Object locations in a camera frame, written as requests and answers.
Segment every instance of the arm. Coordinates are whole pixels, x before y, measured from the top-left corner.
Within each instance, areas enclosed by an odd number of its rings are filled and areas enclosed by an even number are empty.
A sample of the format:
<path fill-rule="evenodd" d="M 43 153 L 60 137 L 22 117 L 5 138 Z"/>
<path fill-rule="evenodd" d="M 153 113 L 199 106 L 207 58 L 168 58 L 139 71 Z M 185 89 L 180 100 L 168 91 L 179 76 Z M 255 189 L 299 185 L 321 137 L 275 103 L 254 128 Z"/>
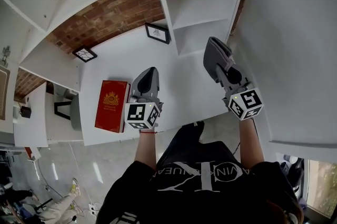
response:
<path fill-rule="evenodd" d="M 155 132 L 153 130 L 140 131 L 135 160 L 154 170 L 157 169 Z"/>
<path fill-rule="evenodd" d="M 11 210 L 13 216 L 17 219 L 17 221 L 18 221 L 20 224 L 25 224 L 25 222 L 23 222 L 23 220 L 17 215 L 16 211 L 15 211 L 14 208 L 11 206 L 11 204 L 8 202 L 8 200 L 7 200 L 7 205 L 8 205 L 8 208 Z"/>
<path fill-rule="evenodd" d="M 252 119 L 240 121 L 240 143 L 241 164 L 245 168 L 251 169 L 254 165 L 264 162 L 262 148 Z"/>

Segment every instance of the white print on t-shirt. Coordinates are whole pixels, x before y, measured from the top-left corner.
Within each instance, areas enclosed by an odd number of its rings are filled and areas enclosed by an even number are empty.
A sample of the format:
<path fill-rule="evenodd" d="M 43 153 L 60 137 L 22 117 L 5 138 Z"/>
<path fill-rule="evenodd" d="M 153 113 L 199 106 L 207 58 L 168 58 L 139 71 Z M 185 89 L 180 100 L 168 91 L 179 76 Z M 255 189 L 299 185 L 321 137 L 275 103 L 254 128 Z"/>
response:
<path fill-rule="evenodd" d="M 217 181 L 231 182 L 241 177 L 244 172 L 247 175 L 250 172 L 249 170 L 242 169 L 240 166 L 232 162 L 223 162 L 218 165 L 212 165 L 212 170 L 211 170 L 211 162 L 197 162 L 197 164 L 200 164 L 200 170 L 194 169 L 190 167 L 189 165 L 187 165 L 186 163 L 182 163 L 179 161 L 174 162 L 172 164 L 175 164 L 179 166 L 180 168 L 172 168 L 172 167 L 164 168 L 156 172 L 156 174 L 153 177 L 155 177 L 157 174 L 160 175 L 163 172 L 165 172 L 164 173 L 165 175 L 175 175 L 175 174 L 185 175 L 186 173 L 188 173 L 189 175 L 191 175 L 191 177 L 186 178 L 185 180 L 183 180 L 182 182 L 174 186 L 170 186 L 164 189 L 158 189 L 158 191 L 171 190 L 171 191 L 181 191 L 182 192 L 182 190 L 177 189 L 177 187 L 186 184 L 189 180 L 191 180 L 194 177 L 200 176 L 201 189 L 196 189 L 194 191 L 208 190 L 212 192 L 219 192 L 217 190 L 213 190 L 212 176 L 214 177 L 214 182 L 217 182 Z"/>

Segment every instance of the floor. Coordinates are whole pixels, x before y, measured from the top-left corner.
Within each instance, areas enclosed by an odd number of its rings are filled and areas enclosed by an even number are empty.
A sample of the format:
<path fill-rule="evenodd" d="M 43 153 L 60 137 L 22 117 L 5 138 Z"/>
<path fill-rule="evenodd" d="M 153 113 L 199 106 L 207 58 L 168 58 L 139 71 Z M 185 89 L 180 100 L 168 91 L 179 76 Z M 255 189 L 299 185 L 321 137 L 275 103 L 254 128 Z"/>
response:
<path fill-rule="evenodd" d="M 178 129 L 156 134 L 157 158 L 169 145 Z M 222 114 L 205 120 L 202 143 L 223 141 L 233 152 L 239 144 L 239 120 L 233 113 Z M 137 139 L 108 144 L 84 146 L 83 142 L 58 143 L 41 148 L 39 163 L 27 161 L 26 155 L 14 156 L 12 163 L 14 189 L 32 189 L 41 202 L 50 198 L 59 200 L 54 191 L 45 189 L 46 181 L 62 196 L 69 192 L 72 178 L 80 183 L 82 194 L 75 199 L 83 209 L 96 203 L 98 209 L 111 185 L 133 162 Z M 240 160 L 240 150 L 235 154 Z M 95 223 L 89 212 L 78 217 L 77 223 Z"/>

